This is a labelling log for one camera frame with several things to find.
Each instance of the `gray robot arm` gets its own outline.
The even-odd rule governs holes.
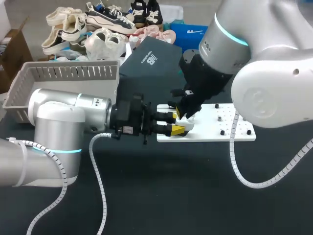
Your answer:
[[[198,112],[235,75],[233,103],[252,124],[275,128],[312,119],[305,107],[312,98],[313,29],[297,2],[224,0],[199,52],[181,59],[187,85],[173,90],[182,99],[170,104],[179,116]]]

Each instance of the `sneaker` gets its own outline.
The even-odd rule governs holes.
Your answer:
[[[104,0],[105,1],[105,4],[103,4],[102,0],[100,0],[100,5],[103,7],[103,8],[108,8],[110,10],[116,10],[116,15],[117,16],[125,16],[128,20],[130,20],[131,22],[134,22],[134,16],[132,13],[129,13],[129,12],[123,12],[122,10],[122,7],[120,6],[115,6],[115,5],[111,5],[111,2],[110,1],[107,1],[107,0]]]
[[[87,38],[85,42],[85,48],[87,51],[92,52],[92,47],[95,39],[101,39],[106,42],[112,35],[112,32],[107,28],[100,28],[93,32],[93,34]]]
[[[89,38],[89,35],[91,36],[91,34],[92,33],[89,32],[89,33],[81,35],[79,39],[69,43],[69,48],[73,51],[77,51],[81,53],[82,55],[86,55],[85,43],[86,43],[86,40]]]
[[[176,33],[172,30],[166,30],[165,32],[152,32],[148,35],[149,37],[159,39],[161,41],[174,44],[176,40]]]
[[[49,26],[56,26],[63,24],[63,21],[71,14],[83,13],[80,9],[73,9],[71,7],[58,7],[54,12],[46,16]]]
[[[142,28],[146,25],[147,4],[143,0],[135,0],[131,3],[136,28]]]
[[[64,40],[75,41],[83,33],[87,33],[85,14],[72,14],[64,20],[62,33]]]
[[[101,12],[98,12],[90,2],[87,3],[87,8],[87,24],[108,28],[122,34],[133,34],[137,30],[135,24],[126,17],[116,15],[116,10],[104,7]]]
[[[160,31],[163,31],[163,17],[157,0],[149,0],[147,5],[149,16],[147,17],[148,25],[157,25]]]
[[[106,59],[116,60],[126,52],[128,38],[119,33],[113,33],[106,41]]]
[[[148,27],[137,29],[136,32],[129,37],[131,47],[138,47],[140,43],[153,32],[159,32],[158,26],[150,25]]]
[[[45,55],[53,55],[69,46],[69,42],[62,39],[62,32],[59,28],[52,28],[49,37],[41,45]]]

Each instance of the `white sneaker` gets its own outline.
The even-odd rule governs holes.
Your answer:
[[[54,12],[46,16],[47,23],[49,26],[56,26],[63,24],[63,21],[70,14],[83,13],[80,9],[73,9],[71,7],[58,7]]]
[[[85,14],[71,14],[64,20],[62,33],[64,40],[75,41],[83,33],[87,33]]]
[[[49,37],[41,45],[45,55],[53,55],[69,46],[69,42],[62,39],[62,32],[59,28],[52,28]]]
[[[100,28],[93,32],[93,34],[87,38],[85,41],[85,48],[90,53],[92,52],[92,47],[95,39],[101,39],[106,42],[112,35],[112,32],[107,28]]]
[[[126,52],[126,43],[128,37],[119,33],[113,33],[111,37],[106,41],[108,54],[110,59],[116,59]]]

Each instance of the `cardboard box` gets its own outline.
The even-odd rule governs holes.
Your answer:
[[[8,92],[13,79],[25,62],[33,61],[24,38],[22,29],[27,19],[19,29],[11,29],[5,36],[11,38],[0,56],[0,94]]]

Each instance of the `white mounting plate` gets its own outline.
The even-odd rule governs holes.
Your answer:
[[[175,109],[169,109],[166,104],[157,106],[157,111],[166,113],[176,113]],[[195,127],[185,137],[165,135],[157,135],[158,142],[226,142],[230,139],[230,131],[235,116],[236,109],[233,104],[219,104],[219,108],[215,108],[215,104],[203,104],[200,112],[195,116]],[[166,125],[163,121],[157,122],[159,125]],[[221,130],[225,131],[225,135],[221,135]],[[244,121],[242,116],[239,117],[237,123],[235,141],[255,141],[256,135],[253,125]]]

